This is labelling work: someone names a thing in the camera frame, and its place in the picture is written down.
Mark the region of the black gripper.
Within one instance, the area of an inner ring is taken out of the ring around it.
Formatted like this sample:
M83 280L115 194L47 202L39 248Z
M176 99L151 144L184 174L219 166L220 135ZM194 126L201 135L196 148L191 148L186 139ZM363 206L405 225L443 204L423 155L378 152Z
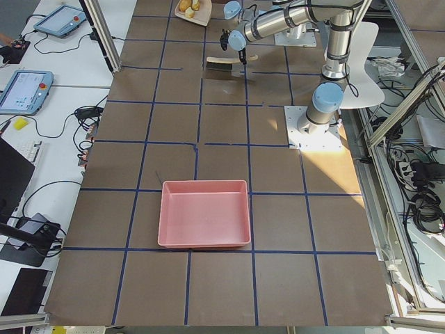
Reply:
M229 46L229 36L231 31L223 29L221 36L220 36L220 47L223 51L227 51L227 48ZM243 48L242 50L238 51L238 59L242 65L247 64L247 58L246 58L246 49Z

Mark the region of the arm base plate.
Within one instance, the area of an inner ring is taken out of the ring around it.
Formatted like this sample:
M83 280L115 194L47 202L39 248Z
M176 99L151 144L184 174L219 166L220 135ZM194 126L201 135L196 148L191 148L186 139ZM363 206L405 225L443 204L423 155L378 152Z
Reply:
M289 47L316 47L315 29L312 23L301 24L295 28L276 33L275 44Z
M335 117L325 125L313 125L306 118L306 106L285 106L284 115L290 149L306 152L336 152L343 147Z

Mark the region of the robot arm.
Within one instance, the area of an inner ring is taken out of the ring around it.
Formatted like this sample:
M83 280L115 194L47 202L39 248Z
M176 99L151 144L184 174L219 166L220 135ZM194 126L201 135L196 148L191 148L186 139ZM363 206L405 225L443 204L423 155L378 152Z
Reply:
M265 11L246 8L240 1L223 1L223 16L229 22L222 32L222 49L237 52L242 64L247 63L246 47L273 35L288 35L308 25L326 23L329 26L326 47L311 51L290 50L290 64L320 66L321 80L315 88L305 113L298 119L298 131L303 135L326 132L338 111L348 80L348 58L357 11L362 1L273 1Z

